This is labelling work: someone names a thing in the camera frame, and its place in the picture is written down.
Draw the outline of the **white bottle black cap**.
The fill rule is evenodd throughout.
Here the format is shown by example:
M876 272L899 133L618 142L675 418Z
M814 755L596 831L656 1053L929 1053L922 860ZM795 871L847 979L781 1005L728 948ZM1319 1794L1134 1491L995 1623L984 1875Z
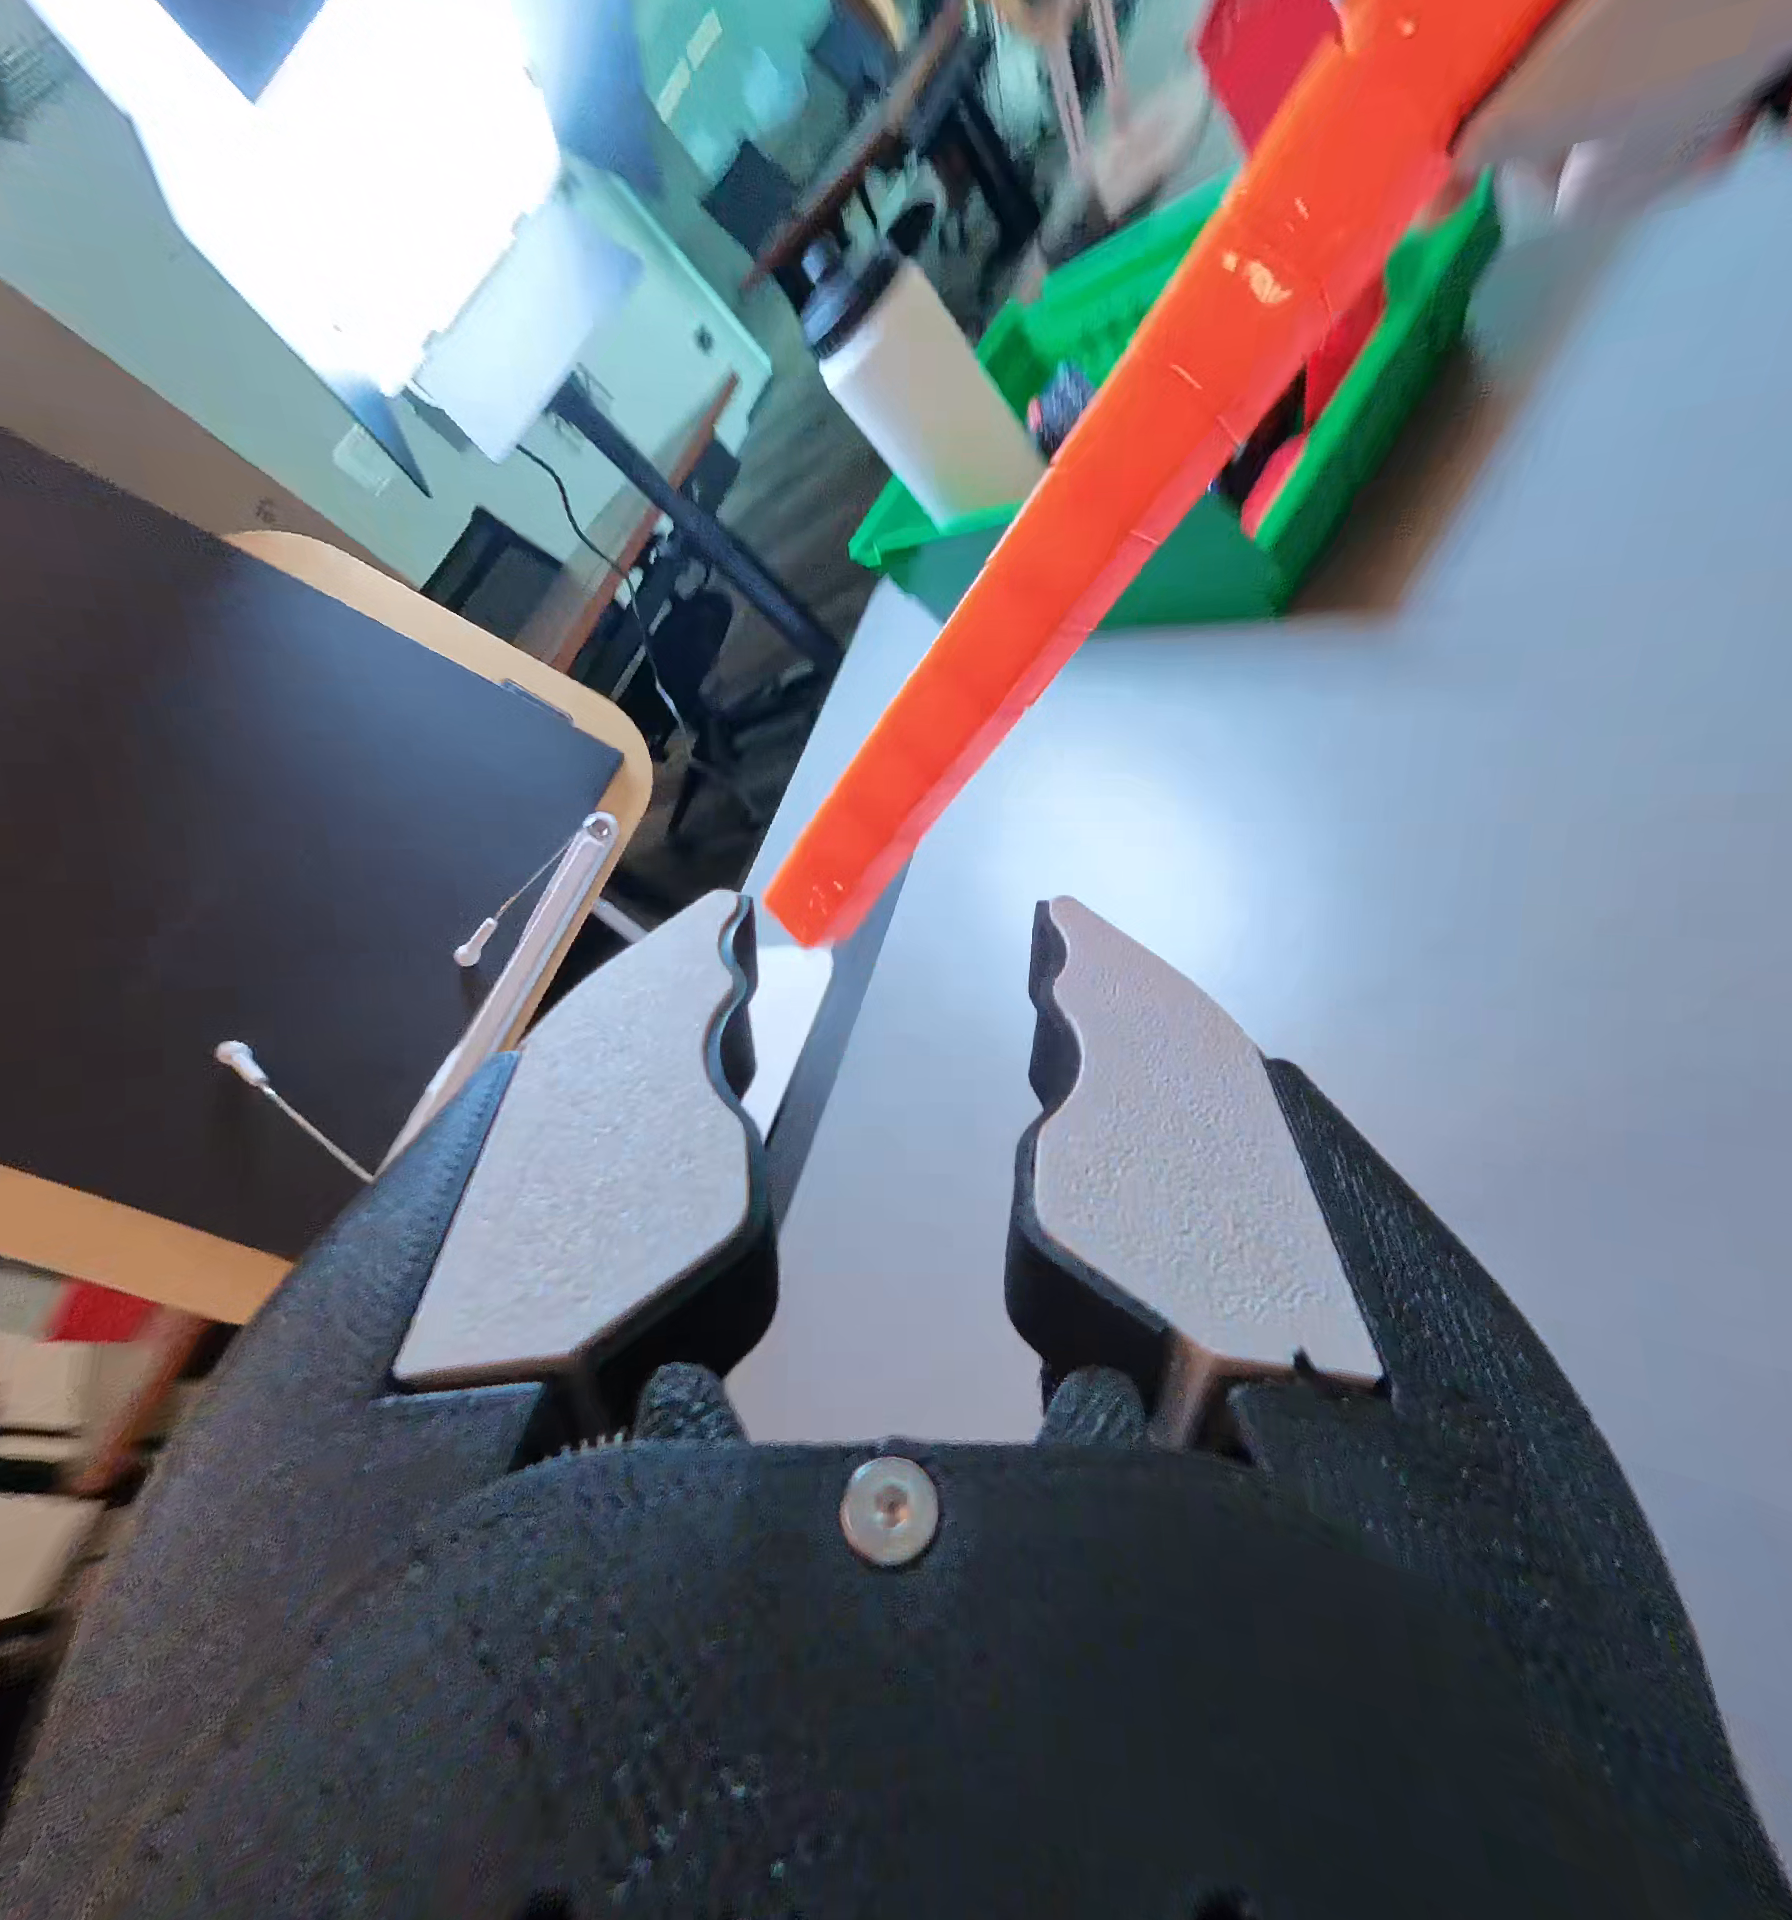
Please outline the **white bottle black cap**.
M1042 476L1025 418L1003 403L929 272L896 251L807 251L807 348L834 403L935 521L1021 507Z

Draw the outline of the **low red plastic bin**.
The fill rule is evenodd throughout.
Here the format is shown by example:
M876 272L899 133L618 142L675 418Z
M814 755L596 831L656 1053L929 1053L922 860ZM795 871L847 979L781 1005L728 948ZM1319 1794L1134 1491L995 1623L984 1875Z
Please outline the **low red plastic bin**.
M1334 0L1213 0L1194 35L1213 102L1256 156L1319 48L1337 41Z

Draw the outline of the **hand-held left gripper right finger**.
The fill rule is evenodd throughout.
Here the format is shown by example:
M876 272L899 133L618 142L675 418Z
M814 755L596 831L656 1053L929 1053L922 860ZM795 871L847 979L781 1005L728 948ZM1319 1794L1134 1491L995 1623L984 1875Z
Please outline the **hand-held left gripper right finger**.
M1133 1388L1389 1378L1262 1053L1070 899L1031 920L1003 1309L1046 1373Z

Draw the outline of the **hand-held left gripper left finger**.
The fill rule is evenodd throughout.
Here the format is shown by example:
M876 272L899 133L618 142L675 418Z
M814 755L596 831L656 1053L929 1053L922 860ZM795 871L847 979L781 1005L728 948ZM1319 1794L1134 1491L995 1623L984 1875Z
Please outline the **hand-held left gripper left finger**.
M754 899L712 893L529 1030L395 1388L596 1373L770 1244L754 992Z

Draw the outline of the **black light stand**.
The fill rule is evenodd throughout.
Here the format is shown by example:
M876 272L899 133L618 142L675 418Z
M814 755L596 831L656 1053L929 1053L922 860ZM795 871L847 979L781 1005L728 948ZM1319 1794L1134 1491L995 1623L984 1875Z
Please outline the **black light stand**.
M771 633L792 639L792 652L798 652L820 679L845 668L836 633L765 564L745 539L671 488L584 380L559 387L552 418L578 425L631 482L631 492L639 492L718 574L732 574L732 589L771 627Z

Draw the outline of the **studio softbox light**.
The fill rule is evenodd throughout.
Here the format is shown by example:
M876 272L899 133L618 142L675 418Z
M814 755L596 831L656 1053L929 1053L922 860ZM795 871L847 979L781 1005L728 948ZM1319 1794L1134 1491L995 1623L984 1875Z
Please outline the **studio softbox light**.
M647 276L566 169L656 184L624 0L32 12L187 244L415 492L406 394L500 464Z

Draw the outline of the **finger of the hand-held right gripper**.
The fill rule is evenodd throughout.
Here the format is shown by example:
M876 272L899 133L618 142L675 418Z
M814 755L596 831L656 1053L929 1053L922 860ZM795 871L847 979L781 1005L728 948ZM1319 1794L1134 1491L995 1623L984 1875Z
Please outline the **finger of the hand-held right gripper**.
M1567 0L1460 116L1450 163L1560 163L1750 95L1792 64L1792 0Z

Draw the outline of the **green plastic bin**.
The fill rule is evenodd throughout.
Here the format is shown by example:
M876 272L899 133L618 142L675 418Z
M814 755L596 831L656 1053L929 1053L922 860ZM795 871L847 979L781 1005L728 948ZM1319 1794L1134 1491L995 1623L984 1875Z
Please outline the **green plastic bin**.
M1056 365L1088 366L1096 387L1107 380L1222 194L1225 184L1215 174L1056 269L1042 301L1006 301L975 348L992 387L1016 408L1031 408ZM1293 425L1309 431L1309 452L1262 520L1262 532L1242 539L1242 507L1203 492L1099 627L1183 631L1277 617L1389 464L1440 365L1460 348L1467 307L1495 251L1497 208L1484 174L1456 213L1396 243L1379 296L1367 310L1370 323L1355 329L1360 351L1346 356L1334 348L1324 356L1324 412Z

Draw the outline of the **long orange block stick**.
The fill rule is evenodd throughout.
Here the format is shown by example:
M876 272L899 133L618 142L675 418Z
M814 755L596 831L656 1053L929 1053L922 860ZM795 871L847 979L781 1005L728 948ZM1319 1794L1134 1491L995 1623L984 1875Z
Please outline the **long orange block stick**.
M765 893L847 940L1450 174L1552 0L1360 0Z

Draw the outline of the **black board with wooden rim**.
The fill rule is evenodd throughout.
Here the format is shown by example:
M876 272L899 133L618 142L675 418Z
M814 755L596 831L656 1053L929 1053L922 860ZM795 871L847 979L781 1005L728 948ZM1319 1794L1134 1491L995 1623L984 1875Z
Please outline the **black board with wooden rim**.
M649 800L639 733L0 425L0 1258L242 1325L462 1039L532 875Z

